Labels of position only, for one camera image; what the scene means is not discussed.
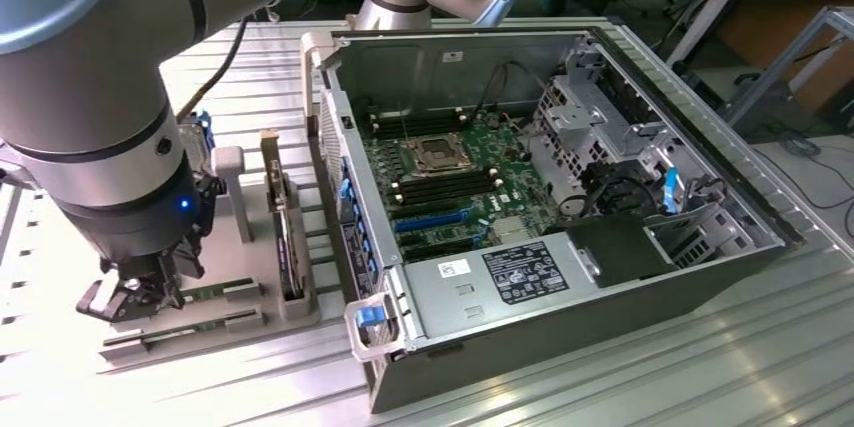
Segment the blue latch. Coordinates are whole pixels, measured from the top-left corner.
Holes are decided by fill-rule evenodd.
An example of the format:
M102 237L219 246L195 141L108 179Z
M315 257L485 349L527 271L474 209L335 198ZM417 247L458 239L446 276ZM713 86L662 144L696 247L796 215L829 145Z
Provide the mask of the blue latch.
M350 190L350 179L342 181L342 197L347 195L347 190Z
M669 214L680 212L677 199L674 198L677 187L680 186L678 177L680 171L676 167L672 167L670 170L668 170L668 179L665 180L665 209L668 209Z
M386 322L386 309L382 306L362 307L357 311L357 326L371 327Z

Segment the motherboard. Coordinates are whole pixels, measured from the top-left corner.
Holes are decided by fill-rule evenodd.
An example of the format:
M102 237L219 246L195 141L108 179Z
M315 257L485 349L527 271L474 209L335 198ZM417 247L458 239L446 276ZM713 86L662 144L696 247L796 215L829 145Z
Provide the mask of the motherboard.
M534 238L554 223L558 205L515 122L489 112L442 128L397 121L394 136L374 123L363 135L409 262Z

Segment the open computer chassis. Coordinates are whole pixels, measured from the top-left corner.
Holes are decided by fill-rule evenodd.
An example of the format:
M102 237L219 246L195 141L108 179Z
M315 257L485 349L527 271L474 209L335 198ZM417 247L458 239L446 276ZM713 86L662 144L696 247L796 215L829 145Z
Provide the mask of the open computer chassis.
M689 313L800 244L597 27L303 43L375 412Z

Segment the table leg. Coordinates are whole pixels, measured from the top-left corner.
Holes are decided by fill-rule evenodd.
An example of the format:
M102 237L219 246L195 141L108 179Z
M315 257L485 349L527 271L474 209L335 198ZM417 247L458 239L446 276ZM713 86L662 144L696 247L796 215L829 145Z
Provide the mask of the table leg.
M712 25L714 18L721 13L721 9L724 8L724 5L726 4L726 2L728 0L706 1L706 5L704 6L704 9L700 11L700 14L697 14L697 17L694 18L694 23L692 24L692 27L689 28L689 31L685 34L685 37L682 37L682 40L680 41L677 48L673 50L673 53L668 58L668 65L673 65L674 62L685 58L686 54L689 53L689 50L692 50L692 47L694 47L694 45L697 44L697 41L704 36L706 29L709 29L709 26Z

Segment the circuit board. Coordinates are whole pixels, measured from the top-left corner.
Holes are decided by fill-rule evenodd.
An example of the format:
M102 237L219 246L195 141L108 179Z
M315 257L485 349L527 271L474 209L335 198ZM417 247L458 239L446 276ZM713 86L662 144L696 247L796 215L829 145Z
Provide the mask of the circuit board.
M455 252L491 247L518 239L519 234L505 237L497 235L495 222L519 225L522 237L535 237L557 218L557 204L546 185L526 156L526 148L517 138L509 121L498 122L498 114L487 114L455 133L407 136L378 140L363 136L371 169L383 202L390 213L393 230L399 222L430 219L438 212L465 211L463 220L435 227L419 228L414 232L398 232L398 245L409 261L438 257L450 252L437 250L435 255L423 255L431 246L457 243L462 248ZM394 186L411 179L443 179L459 172L478 172L495 169L499 185L490 191L445 199L435 212L398 216L402 212L395 201Z

